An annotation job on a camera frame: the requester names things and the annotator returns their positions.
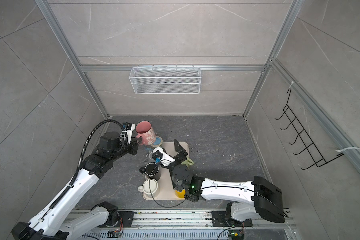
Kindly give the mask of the light green mug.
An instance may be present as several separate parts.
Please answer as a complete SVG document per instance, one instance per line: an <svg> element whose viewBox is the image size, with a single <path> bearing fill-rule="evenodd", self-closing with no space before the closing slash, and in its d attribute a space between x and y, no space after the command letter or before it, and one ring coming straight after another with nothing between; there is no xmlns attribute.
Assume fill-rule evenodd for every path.
<svg viewBox="0 0 360 240"><path fill-rule="evenodd" d="M184 160L181 164L185 165L188 169L190 169L190 167L194 165L194 161L187 157L187 159Z"/></svg>

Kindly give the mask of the pink mug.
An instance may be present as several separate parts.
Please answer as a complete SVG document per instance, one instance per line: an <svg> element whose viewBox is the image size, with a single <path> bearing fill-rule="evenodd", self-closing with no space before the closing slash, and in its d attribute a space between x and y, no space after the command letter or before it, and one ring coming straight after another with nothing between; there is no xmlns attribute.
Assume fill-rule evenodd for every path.
<svg viewBox="0 0 360 240"><path fill-rule="evenodd" d="M156 134L151 122L141 121L136 125L136 138L141 138L141 145L151 145L156 141Z"/></svg>

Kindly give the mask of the blue butterfly mug yellow inside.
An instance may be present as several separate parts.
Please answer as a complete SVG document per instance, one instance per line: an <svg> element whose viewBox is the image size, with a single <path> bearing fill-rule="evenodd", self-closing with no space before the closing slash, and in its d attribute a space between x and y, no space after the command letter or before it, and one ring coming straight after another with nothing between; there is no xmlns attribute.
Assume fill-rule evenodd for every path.
<svg viewBox="0 0 360 240"><path fill-rule="evenodd" d="M163 144L163 139L160 136L156 136L156 140L151 144L152 148L161 147Z"/></svg>

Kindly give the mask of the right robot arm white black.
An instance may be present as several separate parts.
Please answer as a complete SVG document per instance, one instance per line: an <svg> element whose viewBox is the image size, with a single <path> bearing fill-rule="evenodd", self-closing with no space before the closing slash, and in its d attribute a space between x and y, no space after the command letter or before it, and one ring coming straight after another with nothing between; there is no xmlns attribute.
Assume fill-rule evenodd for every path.
<svg viewBox="0 0 360 240"><path fill-rule="evenodd" d="M282 191L263 177L255 176L247 182L219 182L195 176L183 162L188 156L187 150L174 140L177 154L164 157L169 169L175 192L183 194L185 200L226 200L226 220L244 222L247 219L261 217L272 223L284 223Z"/></svg>

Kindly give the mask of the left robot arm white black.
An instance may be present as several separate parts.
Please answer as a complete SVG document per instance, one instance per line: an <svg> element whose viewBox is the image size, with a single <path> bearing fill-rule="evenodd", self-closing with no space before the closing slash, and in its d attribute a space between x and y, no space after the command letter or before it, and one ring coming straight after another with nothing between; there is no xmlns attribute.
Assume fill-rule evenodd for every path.
<svg viewBox="0 0 360 240"><path fill-rule="evenodd" d="M95 151L85 155L94 133L104 124L114 123L120 133L107 132L101 136ZM132 136L135 125L104 120L88 135L83 146L76 171L71 180L56 197L27 223L18 222L12 229L16 240L76 240L89 230L105 223L117 223L117 207L103 202L84 216L65 223L66 217L80 199L110 170L114 161L126 154L136 155L141 138Z"/></svg>

